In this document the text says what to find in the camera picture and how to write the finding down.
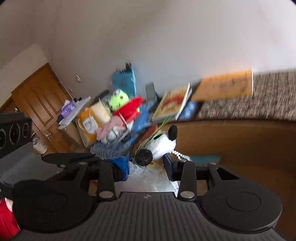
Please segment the orange book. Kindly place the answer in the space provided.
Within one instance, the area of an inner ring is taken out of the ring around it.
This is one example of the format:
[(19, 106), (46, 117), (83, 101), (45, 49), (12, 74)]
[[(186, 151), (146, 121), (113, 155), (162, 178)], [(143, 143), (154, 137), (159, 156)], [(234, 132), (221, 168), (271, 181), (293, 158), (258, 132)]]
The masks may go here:
[(252, 95), (253, 71), (248, 69), (203, 78), (191, 101), (205, 102)]

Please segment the black speaker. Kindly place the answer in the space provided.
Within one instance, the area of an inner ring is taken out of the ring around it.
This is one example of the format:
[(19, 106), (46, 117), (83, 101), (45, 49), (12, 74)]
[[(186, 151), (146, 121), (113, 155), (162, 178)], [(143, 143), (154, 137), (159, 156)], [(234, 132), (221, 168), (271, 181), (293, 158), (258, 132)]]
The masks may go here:
[(24, 113), (1, 113), (1, 158), (32, 141), (32, 120)]

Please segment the brown cardboard box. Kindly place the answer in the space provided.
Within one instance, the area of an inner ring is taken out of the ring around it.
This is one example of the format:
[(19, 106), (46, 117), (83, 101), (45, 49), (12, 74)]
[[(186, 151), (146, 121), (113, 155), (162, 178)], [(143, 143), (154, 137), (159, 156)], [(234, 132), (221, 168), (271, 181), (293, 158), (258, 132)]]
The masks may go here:
[(177, 148), (218, 156), (184, 163), (184, 198), (142, 206), (136, 240), (294, 240), (295, 123), (211, 120), (178, 124)]

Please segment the red plush toy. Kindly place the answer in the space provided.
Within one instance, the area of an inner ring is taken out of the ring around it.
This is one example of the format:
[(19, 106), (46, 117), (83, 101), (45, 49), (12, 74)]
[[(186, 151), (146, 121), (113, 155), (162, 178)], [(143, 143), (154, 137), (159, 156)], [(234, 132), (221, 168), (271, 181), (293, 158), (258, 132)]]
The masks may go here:
[(122, 117), (126, 123), (129, 123), (139, 116), (142, 103), (143, 100), (141, 97), (135, 97), (126, 105), (115, 111), (113, 115)]

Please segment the blue checkered cloth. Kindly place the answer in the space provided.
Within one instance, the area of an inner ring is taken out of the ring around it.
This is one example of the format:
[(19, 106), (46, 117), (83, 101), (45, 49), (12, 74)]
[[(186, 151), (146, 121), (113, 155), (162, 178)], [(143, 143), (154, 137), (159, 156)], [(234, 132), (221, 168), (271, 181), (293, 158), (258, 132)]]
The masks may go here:
[(129, 135), (118, 143), (103, 144), (101, 142), (97, 142), (90, 148), (90, 152), (95, 154), (95, 156), (100, 159), (122, 157), (129, 153), (135, 145), (137, 139), (138, 135)]

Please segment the yellow-green round plush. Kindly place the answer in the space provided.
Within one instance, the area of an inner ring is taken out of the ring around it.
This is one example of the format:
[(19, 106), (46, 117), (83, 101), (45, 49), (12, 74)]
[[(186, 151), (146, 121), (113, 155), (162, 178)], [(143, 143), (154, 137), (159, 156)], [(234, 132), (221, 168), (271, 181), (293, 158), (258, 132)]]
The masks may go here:
[(108, 100), (109, 108), (112, 112), (119, 110), (130, 101), (128, 95), (121, 89), (114, 90), (113, 94)]

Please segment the green grass plant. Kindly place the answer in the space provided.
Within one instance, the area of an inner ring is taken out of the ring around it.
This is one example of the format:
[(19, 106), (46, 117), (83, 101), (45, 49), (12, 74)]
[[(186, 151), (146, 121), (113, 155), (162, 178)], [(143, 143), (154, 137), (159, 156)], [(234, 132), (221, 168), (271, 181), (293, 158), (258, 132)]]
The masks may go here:
[(158, 134), (162, 128), (173, 120), (173, 117), (166, 118), (161, 124), (155, 123), (140, 138), (140, 140), (134, 145), (132, 154), (135, 156), (137, 152), (142, 149), (156, 134)]

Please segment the orange paper bag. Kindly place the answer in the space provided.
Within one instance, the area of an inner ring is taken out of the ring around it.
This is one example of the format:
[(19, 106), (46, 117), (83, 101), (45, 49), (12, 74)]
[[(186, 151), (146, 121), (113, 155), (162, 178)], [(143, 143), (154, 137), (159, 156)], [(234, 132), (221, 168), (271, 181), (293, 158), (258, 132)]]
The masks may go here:
[(82, 142), (86, 148), (96, 143), (97, 129), (109, 123), (111, 113), (101, 101), (86, 107), (78, 114), (76, 125)]

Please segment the blue bag with clip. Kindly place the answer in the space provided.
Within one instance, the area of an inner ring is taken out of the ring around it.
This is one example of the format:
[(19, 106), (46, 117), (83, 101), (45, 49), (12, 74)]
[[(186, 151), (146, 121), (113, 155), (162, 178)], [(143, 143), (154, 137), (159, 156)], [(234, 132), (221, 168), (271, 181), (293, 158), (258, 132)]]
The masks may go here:
[(111, 84), (114, 90), (121, 89), (129, 98), (136, 97), (136, 79), (130, 62), (125, 63), (125, 69), (117, 69), (112, 74)]

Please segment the black white panda plush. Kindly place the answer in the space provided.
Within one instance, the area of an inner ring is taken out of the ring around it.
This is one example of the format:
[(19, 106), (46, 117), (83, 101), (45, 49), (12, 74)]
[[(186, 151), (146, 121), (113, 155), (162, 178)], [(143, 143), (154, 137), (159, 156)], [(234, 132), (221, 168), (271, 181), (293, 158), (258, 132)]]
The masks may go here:
[(178, 128), (170, 126), (168, 131), (160, 131), (144, 140), (138, 147), (134, 162), (138, 166), (147, 166), (153, 161), (161, 159), (165, 154), (171, 153), (176, 147)]

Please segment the small mirror stand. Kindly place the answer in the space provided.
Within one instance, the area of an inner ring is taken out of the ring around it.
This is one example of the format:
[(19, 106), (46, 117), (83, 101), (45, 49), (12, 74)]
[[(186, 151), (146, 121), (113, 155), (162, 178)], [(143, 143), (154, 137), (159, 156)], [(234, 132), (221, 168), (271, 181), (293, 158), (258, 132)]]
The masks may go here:
[(147, 101), (156, 101), (157, 100), (157, 95), (154, 89), (154, 83), (148, 83), (145, 85), (145, 93), (147, 97)]

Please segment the illustrated red-haired book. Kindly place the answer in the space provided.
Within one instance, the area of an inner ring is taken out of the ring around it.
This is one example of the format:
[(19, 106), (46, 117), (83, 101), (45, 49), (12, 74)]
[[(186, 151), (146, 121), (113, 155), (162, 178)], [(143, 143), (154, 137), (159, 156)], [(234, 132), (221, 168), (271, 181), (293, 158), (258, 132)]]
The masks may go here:
[(151, 121), (160, 123), (167, 118), (171, 121), (177, 121), (191, 94), (192, 88), (189, 83), (180, 88), (167, 91), (154, 112)]

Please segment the patterned table cloth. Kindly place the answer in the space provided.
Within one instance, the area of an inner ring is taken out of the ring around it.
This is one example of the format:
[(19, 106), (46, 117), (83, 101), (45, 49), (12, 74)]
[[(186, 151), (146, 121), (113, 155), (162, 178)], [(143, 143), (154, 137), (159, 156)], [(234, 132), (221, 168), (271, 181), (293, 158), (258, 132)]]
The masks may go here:
[(196, 119), (295, 121), (295, 70), (255, 75), (253, 96), (204, 102)]

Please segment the pink cloth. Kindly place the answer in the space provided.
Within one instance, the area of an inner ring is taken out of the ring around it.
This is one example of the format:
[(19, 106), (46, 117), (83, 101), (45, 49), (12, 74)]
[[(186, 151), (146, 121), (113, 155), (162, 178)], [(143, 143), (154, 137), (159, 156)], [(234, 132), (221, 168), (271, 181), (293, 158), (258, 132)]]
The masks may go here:
[(110, 121), (106, 124), (103, 125), (103, 127), (99, 127), (96, 130), (96, 139), (98, 141), (103, 140), (109, 132), (115, 127), (115, 126), (122, 126), (123, 125), (123, 120), (121, 117), (114, 115), (111, 117)]

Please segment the wooden door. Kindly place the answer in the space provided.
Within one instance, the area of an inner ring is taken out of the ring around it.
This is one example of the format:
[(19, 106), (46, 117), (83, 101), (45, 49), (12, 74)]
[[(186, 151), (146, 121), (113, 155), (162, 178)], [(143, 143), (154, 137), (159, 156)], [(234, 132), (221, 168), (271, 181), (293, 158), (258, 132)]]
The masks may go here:
[(57, 119), (66, 100), (72, 100), (49, 63), (12, 92), (16, 107), (32, 120), (32, 128), (53, 153), (67, 153), (72, 144), (58, 130)]

